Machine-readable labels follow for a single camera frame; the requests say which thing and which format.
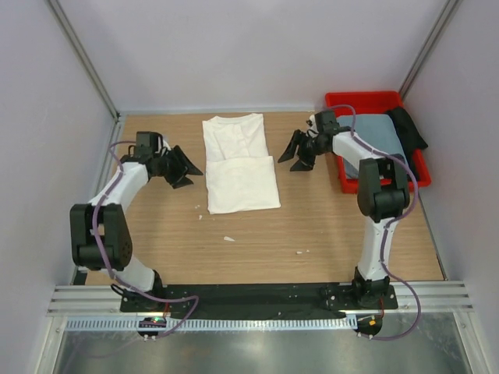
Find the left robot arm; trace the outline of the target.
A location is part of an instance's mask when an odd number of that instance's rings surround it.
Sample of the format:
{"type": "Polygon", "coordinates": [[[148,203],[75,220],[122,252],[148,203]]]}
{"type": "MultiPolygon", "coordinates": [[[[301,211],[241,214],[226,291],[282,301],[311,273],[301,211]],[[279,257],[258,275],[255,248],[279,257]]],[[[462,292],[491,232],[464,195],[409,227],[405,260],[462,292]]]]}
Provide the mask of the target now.
{"type": "Polygon", "coordinates": [[[117,157],[116,144],[108,148],[117,168],[107,185],[89,202],[69,211],[72,258],[85,270],[105,272],[115,290],[150,312],[170,303],[161,277],[133,255],[126,211],[152,178],[164,179],[173,189],[192,185],[202,171],[180,146],[170,146],[158,132],[138,132],[125,142],[126,154],[117,157]]]}

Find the white t shirt red print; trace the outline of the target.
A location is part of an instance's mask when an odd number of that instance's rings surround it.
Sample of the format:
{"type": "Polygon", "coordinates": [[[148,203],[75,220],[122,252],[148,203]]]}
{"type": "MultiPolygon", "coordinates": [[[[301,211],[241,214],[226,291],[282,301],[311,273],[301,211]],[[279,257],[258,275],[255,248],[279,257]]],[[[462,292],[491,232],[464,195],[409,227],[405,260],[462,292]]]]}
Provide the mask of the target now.
{"type": "Polygon", "coordinates": [[[281,206],[264,116],[215,116],[202,122],[207,209],[212,215],[281,206]]]}

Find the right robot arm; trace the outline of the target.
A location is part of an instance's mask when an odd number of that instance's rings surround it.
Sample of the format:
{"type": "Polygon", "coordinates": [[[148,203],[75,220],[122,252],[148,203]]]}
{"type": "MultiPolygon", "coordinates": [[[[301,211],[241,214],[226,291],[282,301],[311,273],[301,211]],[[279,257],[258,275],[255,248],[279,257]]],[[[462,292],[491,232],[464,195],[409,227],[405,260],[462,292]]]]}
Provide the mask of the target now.
{"type": "Polygon", "coordinates": [[[347,295],[358,307],[374,309],[388,296],[393,277],[388,265],[391,243],[398,222],[413,208],[409,182],[416,179],[402,158],[360,137],[356,111],[350,105],[347,108],[352,111],[349,125],[337,120],[336,107],[311,115],[309,128],[293,132],[278,162],[297,157],[290,170],[311,171],[318,156],[332,153],[356,168],[357,205],[366,226],[361,258],[347,295]]]}

